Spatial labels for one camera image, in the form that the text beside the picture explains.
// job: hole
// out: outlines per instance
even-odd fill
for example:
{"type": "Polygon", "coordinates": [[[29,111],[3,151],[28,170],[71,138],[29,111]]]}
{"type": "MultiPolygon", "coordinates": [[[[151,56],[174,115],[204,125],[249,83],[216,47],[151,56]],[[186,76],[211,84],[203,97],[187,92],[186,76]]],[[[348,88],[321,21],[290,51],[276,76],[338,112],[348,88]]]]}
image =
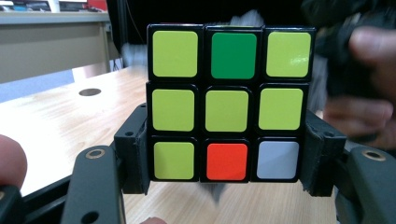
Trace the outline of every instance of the hole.
{"type": "Polygon", "coordinates": [[[364,150],[362,152],[362,154],[363,154],[363,156],[367,157],[368,159],[371,159],[371,160],[374,160],[374,161],[385,161],[387,159],[387,158],[385,158],[384,155],[382,155],[382,154],[380,154],[378,152],[369,150],[369,149],[364,150]]]}
{"type": "Polygon", "coordinates": [[[98,159],[101,158],[103,155],[105,155],[105,151],[103,149],[93,149],[89,151],[85,157],[88,159],[98,159]]]}
{"type": "Polygon", "coordinates": [[[89,224],[95,222],[99,218],[99,214],[97,212],[89,212],[84,215],[81,219],[81,223],[89,224]]]}
{"type": "Polygon", "coordinates": [[[82,96],[93,96],[93,95],[97,95],[101,92],[101,90],[99,89],[86,89],[83,91],[80,91],[78,94],[82,95],[82,96]]]}

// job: cube face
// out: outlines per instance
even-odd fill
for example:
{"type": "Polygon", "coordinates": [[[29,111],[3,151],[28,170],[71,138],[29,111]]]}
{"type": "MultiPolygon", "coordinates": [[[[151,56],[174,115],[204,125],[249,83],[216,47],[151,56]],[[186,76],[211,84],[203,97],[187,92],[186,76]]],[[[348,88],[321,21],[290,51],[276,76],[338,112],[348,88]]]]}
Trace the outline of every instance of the cube face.
{"type": "Polygon", "coordinates": [[[246,131],[248,101],[246,91],[208,91],[205,96],[205,128],[209,132],[246,131]]]}
{"type": "Polygon", "coordinates": [[[190,180],[194,178],[194,145],[189,142],[154,144],[154,176],[157,179],[190,180]]]}
{"type": "Polygon", "coordinates": [[[194,113],[193,91],[153,91],[152,124],[155,130],[190,132],[194,128],[194,113]]]}
{"type": "Polygon", "coordinates": [[[157,31],[153,34],[153,72],[157,77],[195,77],[198,35],[193,31],[157,31]]]}
{"type": "Polygon", "coordinates": [[[248,173],[248,146],[243,143],[212,143],[207,147],[206,177],[213,181],[240,181],[248,173]]]}
{"type": "Polygon", "coordinates": [[[314,39],[309,27],[150,25],[150,178],[296,181],[314,39]]]}
{"type": "Polygon", "coordinates": [[[216,33],[212,36],[212,77],[250,79],[255,74],[257,36],[216,33]]]}
{"type": "Polygon", "coordinates": [[[311,35],[274,31],[268,35],[266,73],[269,77],[306,77],[311,35]]]}

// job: wooden table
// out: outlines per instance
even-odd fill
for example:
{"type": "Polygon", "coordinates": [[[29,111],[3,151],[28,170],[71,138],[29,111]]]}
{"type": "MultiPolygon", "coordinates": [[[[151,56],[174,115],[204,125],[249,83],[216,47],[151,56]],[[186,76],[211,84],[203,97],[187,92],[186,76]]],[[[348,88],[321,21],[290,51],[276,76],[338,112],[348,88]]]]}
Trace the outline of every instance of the wooden table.
{"type": "MultiPolygon", "coordinates": [[[[146,101],[144,67],[128,68],[0,104],[0,133],[19,141],[29,168],[22,194],[73,170],[77,154],[109,145],[117,129],[146,101]],[[81,96],[82,90],[101,93],[81,96]]],[[[148,196],[124,195],[128,223],[161,217],[168,223],[335,223],[333,198],[313,198],[295,184],[229,184],[215,203],[197,183],[151,182],[148,196]]]]}

